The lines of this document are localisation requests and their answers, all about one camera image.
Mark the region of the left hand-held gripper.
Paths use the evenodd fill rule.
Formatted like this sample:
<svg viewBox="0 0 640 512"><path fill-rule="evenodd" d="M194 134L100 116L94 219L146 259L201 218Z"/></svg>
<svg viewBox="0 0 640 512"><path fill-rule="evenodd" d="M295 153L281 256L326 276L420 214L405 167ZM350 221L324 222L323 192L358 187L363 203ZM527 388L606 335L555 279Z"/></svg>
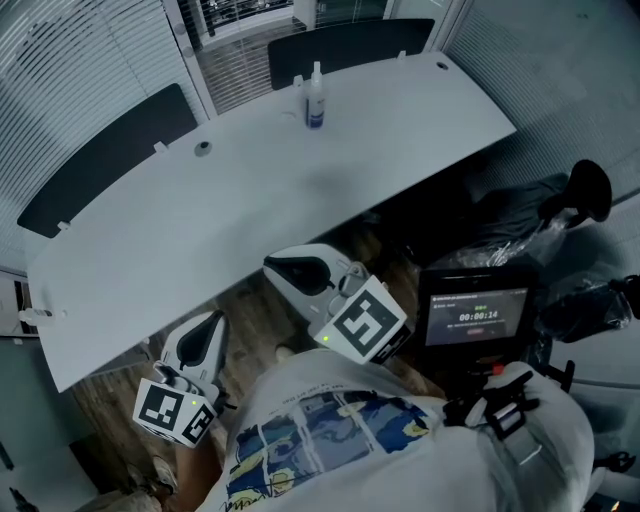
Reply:
<svg viewBox="0 0 640 512"><path fill-rule="evenodd" d="M223 408L223 390L213 382L224 367L227 345L228 320L220 310L192 317L171 331L164 364L156 362L151 376L140 381L134 422L166 441L196 447Z"/></svg>

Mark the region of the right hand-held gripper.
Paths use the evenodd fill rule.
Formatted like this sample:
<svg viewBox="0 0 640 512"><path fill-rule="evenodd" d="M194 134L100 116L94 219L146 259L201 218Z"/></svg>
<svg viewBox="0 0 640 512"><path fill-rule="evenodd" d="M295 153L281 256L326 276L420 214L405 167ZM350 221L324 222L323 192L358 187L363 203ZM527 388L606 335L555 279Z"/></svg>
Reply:
<svg viewBox="0 0 640 512"><path fill-rule="evenodd" d="M268 280L309 322L333 289L331 278L344 271L345 256L323 243L287 247L263 262ZM328 314L312 339L358 364L385 363L410 336L407 314L374 275L363 279L348 273Z"/></svg>

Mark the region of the person's left forearm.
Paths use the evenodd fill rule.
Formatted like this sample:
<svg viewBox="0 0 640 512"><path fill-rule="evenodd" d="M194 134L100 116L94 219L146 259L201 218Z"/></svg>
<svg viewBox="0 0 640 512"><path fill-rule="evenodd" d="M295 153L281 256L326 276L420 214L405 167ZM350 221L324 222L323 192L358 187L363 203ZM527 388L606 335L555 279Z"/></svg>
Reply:
<svg viewBox="0 0 640 512"><path fill-rule="evenodd" d="M177 508L195 512L219 481L222 467L215 439L207 433L194 448L175 446Z"/></svg>

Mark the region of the person's left shoe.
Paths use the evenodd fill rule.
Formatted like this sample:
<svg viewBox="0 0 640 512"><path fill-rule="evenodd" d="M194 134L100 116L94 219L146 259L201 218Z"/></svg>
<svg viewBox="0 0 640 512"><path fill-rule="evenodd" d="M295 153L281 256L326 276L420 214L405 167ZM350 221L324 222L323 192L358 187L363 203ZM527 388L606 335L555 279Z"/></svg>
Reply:
<svg viewBox="0 0 640 512"><path fill-rule="evenodd" d="M169 464L160 456L154 455L152 463L155 473L145 476L133 464L127 465L130 482L136 489L141 489L157 499L165 499L177 493L177 479Z"/></svg>

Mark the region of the clear plastic desk clamp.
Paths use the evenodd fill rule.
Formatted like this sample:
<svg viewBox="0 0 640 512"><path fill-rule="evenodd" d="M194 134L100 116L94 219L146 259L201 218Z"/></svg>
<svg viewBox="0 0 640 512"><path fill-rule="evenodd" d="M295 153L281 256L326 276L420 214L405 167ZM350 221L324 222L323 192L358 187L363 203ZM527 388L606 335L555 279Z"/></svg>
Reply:
<svg viewBox="0 0 640 512"><path fill-rule="evenodd" d="M18 312L19 320L33 327L50 326L67 316L68 313L64 309L55 312L49 309L29 307Z"/></svg>

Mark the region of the clear spray bottle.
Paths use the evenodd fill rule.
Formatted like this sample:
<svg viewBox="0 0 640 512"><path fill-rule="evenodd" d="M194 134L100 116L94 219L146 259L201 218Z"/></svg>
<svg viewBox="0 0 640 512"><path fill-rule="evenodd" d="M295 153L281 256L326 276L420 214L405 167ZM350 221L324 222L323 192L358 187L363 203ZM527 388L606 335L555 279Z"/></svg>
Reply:
<svg viewBox="0 0 640 512"><path fill-rule="evenodd" d="M319 129L323 126L325 99L321 62L315 61L305 97L305 124L309 129Z"/></svg>

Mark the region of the black chest-mounted monitor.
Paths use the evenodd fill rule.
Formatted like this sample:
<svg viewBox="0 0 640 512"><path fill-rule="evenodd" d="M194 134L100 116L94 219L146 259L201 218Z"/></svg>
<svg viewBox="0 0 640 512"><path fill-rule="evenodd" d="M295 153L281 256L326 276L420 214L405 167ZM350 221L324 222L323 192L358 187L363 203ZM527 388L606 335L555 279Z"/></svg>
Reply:
<svg viewBox="0 0 640 512"><path fill-rule="evenodd" d="M538 282L525 265L422 270L412 338L416 366L458 369L521 353L532 338Z"/></svg>

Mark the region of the black desk divider panel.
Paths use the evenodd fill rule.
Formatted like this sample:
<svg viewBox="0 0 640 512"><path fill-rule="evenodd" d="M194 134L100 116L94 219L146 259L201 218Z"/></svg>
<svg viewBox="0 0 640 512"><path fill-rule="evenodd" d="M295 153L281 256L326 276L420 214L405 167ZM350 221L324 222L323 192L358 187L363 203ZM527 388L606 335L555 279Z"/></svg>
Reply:
<svg viewBox="0 0 640 512"><path fill-rule="evenodd" d="M52 238L118 179L198 126L174 83L120 116L82 146L40 189L17 219L21 228Z"/></svg>
<svg viewBox="0 0 640 512"><path fill-rule="evenodd" d="M435 26L433 19L388 19L329 26L280 38L267 45L274 90L311 77L314 64L324 74L386 59L421 53Z"/></svg>

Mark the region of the person's white printed shirt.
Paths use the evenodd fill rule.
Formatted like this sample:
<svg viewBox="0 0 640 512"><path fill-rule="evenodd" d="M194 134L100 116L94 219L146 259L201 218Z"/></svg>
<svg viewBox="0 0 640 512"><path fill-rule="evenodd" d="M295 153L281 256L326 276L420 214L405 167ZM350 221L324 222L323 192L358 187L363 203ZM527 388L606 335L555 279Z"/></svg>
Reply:
<svg viewBox="0 0 640 512"><path fill-rule="evenodd" d="M526 364L535 402L500 439L486 419L450 426L443 400L386 368L326 349L263 373L228 434L219 481L197 512L580 512L594 461L582 408Z"/></svg>

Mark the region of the plastic-wrapped black office chair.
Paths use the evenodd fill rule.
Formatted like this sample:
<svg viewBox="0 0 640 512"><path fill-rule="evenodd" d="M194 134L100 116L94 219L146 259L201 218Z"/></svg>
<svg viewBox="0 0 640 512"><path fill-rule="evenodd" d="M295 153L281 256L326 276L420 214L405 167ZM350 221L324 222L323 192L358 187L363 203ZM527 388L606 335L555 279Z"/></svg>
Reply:
<svg viewBox="0 0 640 512"><path fill-rule="evenodd" d="M611 207L607 174L595 162L580 160L568 174L488 192L456 228L452 249L432 267L499 267L525 261L545 265L569 230L588 219L605 221Z"/></svg>
<svg viewBox="0 0 640 512"><path fill-rule="evenodd" d="M554 342L571 344L640 320L640 275L580 284L542 308L536 331Z"/></svg>

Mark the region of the black chest harness mount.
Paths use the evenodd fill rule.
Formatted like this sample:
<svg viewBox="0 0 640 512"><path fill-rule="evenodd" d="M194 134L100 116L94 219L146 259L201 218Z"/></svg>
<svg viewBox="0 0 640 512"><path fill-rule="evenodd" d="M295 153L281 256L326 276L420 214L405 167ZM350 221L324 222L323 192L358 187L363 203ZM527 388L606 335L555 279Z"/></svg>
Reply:
<svg viewBox="0 0 640 512"><path fill-rule="evenodd" d="M526 413L540 405L528 398L526 385L533 378L528 370L496 388L478 389L449 401L443 407L446 426L475 428L488 425L499 440L505 440L526 423Z"/></svg>

